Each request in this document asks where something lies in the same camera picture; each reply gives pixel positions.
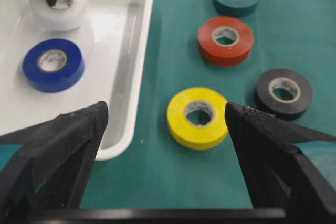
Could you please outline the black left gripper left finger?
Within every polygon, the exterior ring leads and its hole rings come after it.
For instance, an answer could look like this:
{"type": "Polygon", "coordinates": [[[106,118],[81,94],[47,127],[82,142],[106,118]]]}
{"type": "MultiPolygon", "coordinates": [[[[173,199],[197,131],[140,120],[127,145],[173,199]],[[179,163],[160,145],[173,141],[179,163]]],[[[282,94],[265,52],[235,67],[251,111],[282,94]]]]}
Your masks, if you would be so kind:
{"type": "Polygon", "coordinates": [[[1,223],[33,210],[77,209],[108,125],[96,104],[1,136],[1,223]]]}

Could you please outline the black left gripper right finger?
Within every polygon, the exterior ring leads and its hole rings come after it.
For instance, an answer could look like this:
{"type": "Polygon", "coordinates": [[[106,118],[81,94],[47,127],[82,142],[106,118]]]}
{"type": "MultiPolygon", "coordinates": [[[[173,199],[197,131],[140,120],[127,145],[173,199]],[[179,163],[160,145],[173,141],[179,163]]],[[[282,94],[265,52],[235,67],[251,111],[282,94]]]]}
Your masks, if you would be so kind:
{"type": "Polygon", "coordinates": [[[234,102],[224,118],[254,207],[282,223],[335,223],[335,189],[299,148],[334,136],[234,102]]]}

